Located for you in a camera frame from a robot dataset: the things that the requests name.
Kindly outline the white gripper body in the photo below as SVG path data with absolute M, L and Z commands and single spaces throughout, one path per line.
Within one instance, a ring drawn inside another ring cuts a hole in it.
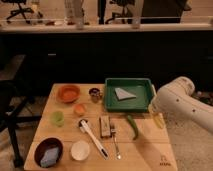
M 148 111 L 154 121 L 154 123 L 156 124 L 156 126 L 159 128 L 159 129 L 163 129 L 164 126 L 165 126 L 165 123 L 161 117 L 161 114 L 160 113 L 156 113 L 153 108 L 152 108 L 152 105 L 149 105 L 148 106 Z

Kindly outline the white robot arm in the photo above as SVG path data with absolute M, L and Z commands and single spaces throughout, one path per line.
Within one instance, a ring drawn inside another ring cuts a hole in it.
M 213 106 L 192 97 L 195 85 L 185 76 L 177 77 L 158 89 L 150 102 L 154 113 L 183 114 L 213 134 Z

